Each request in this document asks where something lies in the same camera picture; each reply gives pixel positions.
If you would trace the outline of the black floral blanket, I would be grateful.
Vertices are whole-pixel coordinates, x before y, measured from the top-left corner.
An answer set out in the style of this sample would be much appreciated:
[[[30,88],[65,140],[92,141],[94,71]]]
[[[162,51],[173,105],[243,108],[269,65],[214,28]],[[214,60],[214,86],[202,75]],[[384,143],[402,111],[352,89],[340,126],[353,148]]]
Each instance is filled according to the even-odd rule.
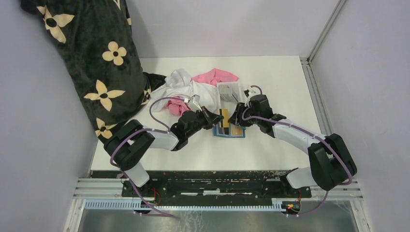
[[[105,142],[150,101],[165,76],[145,72],[124,0],[22,0],[64,60],[97,138]]]

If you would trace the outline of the clear plastic tray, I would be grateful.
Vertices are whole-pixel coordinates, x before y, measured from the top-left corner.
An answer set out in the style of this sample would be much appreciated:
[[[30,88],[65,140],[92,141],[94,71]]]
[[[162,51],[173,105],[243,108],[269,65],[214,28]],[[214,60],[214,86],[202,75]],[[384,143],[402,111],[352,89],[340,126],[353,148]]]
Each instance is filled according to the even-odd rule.
[[[244,89],[238,81],[217,83],[217,95],[220,109],[234,110],[239,102],[246,101]]]

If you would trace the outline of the gold striped credit card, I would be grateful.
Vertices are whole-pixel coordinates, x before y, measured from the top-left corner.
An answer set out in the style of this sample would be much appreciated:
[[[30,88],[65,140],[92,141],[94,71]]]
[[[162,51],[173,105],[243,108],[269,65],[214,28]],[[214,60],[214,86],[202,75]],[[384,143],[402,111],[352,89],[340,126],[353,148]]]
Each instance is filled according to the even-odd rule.
[[[220,108],[220,115],[223,120],[220,122],[220,128],[229,129],[229,111],[226,108]]]

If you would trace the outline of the pink cloth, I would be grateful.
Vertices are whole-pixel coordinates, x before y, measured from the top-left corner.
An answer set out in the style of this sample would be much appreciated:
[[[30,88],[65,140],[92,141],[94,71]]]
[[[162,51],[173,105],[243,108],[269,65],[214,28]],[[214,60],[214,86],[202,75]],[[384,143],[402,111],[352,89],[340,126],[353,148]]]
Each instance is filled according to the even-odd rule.
[[[218,110],[217,83],[238,80],[238,76],[216,68],[194,77],[191,77],[184,69],[179,69],[171,74],[170,89],[166,93],[170,97],[183,96],[186,98],[199,95],[200,105],[214,113]]]

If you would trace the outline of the aluminium frame rail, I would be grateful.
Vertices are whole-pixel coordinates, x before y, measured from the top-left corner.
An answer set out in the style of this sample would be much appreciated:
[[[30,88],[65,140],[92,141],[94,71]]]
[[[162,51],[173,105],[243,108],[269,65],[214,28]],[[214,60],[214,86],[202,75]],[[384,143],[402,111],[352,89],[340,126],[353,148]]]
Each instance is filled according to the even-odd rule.
[[[319,202],[326,197],[327,201],[341,203],[348,202],[352,207],[353,220],[360,232],[371,231],[371,226],[365,213],[365,203],[359,185],[356,181],[347,187],[336,187],[326,194],[317,186],[308,188],[311,197],[307,202]],[[150,210],[143,205],[140,197],[127,197],[123,193],[131,193],[132,189],[125,186],[125,181],[114,178],[80,178],[74,191],[63,231],[77,232],[83,211],[87,208],[97,210]],[[204,192],[181,193],[181,196],[194,200],[199,197],[210,197],[211,202],[200,206],[198,203],[172,203],[170,206],[159,206],[160,211],[255,211],[278,212],[280,203],[291,202],[292,198],[268,197],[268,203],[240,203],[234,205],[234,200],[241,196],[236,192],[222,192],[205,190]]]

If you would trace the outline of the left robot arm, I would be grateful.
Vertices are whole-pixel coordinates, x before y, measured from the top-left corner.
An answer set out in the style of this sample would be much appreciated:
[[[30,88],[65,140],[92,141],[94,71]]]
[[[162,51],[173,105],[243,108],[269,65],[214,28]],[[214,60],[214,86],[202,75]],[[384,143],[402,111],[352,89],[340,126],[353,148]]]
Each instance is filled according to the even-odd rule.
[[[133,189],[138,195],[145,197],[151,193],[152,183],[140,160],[148,149],[179,151],[195,133],[212,129],[223,119],[205,107],[196,112],[185,111],[170,131],[147,128],[132,119],[104,142],[103,147],[110,155],[110,163],[134,183]]]

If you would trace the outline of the white cloth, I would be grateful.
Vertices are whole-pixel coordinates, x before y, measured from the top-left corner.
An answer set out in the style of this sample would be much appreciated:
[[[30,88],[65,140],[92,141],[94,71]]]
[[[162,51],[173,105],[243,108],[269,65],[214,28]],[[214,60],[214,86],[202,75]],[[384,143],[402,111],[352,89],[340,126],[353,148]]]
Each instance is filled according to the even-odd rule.
[[[164,107],[177,116],[188,108],[182,101],[173,100],[172,97],[190,98],[200,96],[199,104],[207,110],[216,113],[219,109],[217,87],[192,81],[191,75],[184,69],[177,69],[165,78],[165,83],[151,92],[153,101],[158,101],[152,107],[153,112],[160,112]]]

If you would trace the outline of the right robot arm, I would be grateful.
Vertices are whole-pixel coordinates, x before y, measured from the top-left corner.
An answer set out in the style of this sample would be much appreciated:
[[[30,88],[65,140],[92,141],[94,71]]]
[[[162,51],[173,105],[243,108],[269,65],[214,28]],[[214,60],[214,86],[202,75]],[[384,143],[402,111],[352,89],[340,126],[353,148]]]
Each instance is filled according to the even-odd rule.
[[[229,122],[240,126],[256,125],[260,131],[298,148],[309,159],[309,166],[288,171],[281,178],[279,191],[292,197],[302,187],[318,186],[330,191],[339,185],[349,185],[357,174],[357,167],[343,138],[332,133],[314,133],[274,113],[266,95],[252,96],[245,104],[239,102]]]

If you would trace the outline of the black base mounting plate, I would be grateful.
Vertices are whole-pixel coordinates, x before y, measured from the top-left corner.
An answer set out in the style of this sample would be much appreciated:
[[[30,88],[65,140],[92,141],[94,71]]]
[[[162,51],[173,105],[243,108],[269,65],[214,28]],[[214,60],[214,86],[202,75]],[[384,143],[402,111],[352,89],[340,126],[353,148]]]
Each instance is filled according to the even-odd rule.
[[[236,192],[241,196],[234,200],[240,203],[268,203],[268,197],[300,198],[311,197],[308,187],[293,189],[281,181],[287,171],[149,171],[149,181],[138,188],[145,200],[155,198],[160,206],[172,203],[210,203],[210,197],[194,200],[181,196],[181,193],[200,193],[205,190]]]

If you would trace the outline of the stack of credit cards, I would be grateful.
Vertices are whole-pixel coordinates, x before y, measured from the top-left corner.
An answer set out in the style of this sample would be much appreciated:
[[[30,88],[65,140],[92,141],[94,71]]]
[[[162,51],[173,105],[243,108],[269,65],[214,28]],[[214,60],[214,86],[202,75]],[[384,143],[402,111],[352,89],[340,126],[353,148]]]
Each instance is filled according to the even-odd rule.
[[[228,85],[221,85],[218,87],[220,97],[227,102],[236,102],[238,103],[240,98],[237,94],[228,86]]]

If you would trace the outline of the blue leather card holder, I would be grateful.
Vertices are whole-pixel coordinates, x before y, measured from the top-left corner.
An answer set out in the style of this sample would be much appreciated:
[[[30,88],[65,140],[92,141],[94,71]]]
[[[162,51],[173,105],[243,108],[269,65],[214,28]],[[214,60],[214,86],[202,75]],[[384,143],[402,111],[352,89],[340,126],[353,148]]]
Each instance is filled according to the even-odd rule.
[[[228,128],[221,128],[215,126],[213,128],[213,135],[222,138],[245,138],[245,128],[230,124]]]

